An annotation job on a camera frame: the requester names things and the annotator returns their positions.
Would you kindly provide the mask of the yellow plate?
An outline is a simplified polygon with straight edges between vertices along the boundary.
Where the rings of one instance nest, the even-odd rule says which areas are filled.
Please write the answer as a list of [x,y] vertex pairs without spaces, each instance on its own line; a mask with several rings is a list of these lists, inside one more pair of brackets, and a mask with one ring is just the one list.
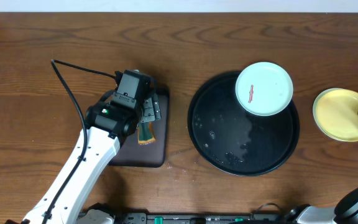
[[358,92],[342,89],[323,95],[316,107],[320,126],[344,142],[358,141]]

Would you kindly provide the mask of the green orange sponge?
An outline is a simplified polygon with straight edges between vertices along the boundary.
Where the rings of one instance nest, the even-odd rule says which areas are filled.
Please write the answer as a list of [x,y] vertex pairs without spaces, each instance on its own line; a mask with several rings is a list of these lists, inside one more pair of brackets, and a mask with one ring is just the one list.
[[156,141],[151,122],[140,123],[138,125],[137,133],[139,145],[150,144]]

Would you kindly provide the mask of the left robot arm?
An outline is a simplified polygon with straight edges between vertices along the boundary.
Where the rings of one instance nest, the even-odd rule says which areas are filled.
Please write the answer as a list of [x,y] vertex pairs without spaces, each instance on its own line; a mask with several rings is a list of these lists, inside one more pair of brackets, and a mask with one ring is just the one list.
[[156,120],[140,123],[137,131],[120,140],[101,128],[81,131],[66,164],[47,193],[23,218],[23,223],[114,223],[115,214],[97,203],[81,209],[106,166],[160,167],[165,160],[169,94],[158,90],[145,101]]

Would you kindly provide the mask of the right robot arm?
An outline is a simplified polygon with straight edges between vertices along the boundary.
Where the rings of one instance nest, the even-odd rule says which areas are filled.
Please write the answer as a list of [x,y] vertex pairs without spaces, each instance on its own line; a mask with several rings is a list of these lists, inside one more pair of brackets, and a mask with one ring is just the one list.
[[319,208],[304,204],[278,220],[282,223],[358,224],[358,188],[348,193],[335,207]]

